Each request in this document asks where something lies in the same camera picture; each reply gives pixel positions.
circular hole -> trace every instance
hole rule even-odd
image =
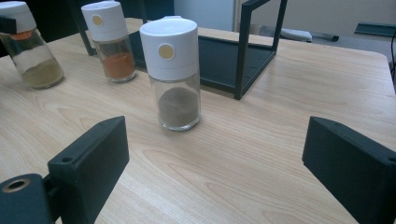
[[[11,183],[9,183],[3,187],[3,192],[4,193],[12,193],[12,192],[26,188],[26,186],[28,186],[29,184],[30,184],[29,179],[14,180]]]
[[[70,162],[71,160],[73,160],[71,157],[65,157],[62,159],[62,162]]]

white plastic lid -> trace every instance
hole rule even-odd
[[[94,41],[111,41],[128,35],[121,4],[103,1],[81,8]]]
[[[165,17],[140,27],[148,73],[159,80],[180,80],[199,70],[195,21]]]
[[[25,2],[11,1],[0,3],[0,16],[17,21],[17,33],[36,28],[35,18]]]

light wood tabletop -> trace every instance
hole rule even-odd
[[[140,25],[127,23],[130,32]],[[125,116],[130,162],[97,223],[356,223],[303,165],[310,116],[396,149],[396,96],[378,53],[280,40],[242,100],[202,90],[201,121],[171,132],[157,120],[143,69],[113,84],[80,35],[49,48],[65,80],[46,90],[26,89],[11,59],[0,59],[0,182],[47,175],[47,162],[94,124]]]

spice jar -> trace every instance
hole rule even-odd
[[[81,10],[107,79],[116,83],[131,80],[134,55],[120,3],[103,1]]]
[[[190,129],[201,118],[197,24],[165,17],[141,26],[140,35],[161,125]]]
[[[16,21],[16,33],[0,33],[0,38],[23,83],[33,89],[45,89],[61,82],[64,71],[42,39],[26,3],[2,2],[0,16]]]

yellow dot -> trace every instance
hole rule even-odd
[[[102,18],[100,16],[98,16],[98,15],[92,16],[92,22],[95,25],[102,25],[103,24]]]
[[[163,59],[172,59],[175,56],[174,49],[170,45],[162,45],[158,51]]]

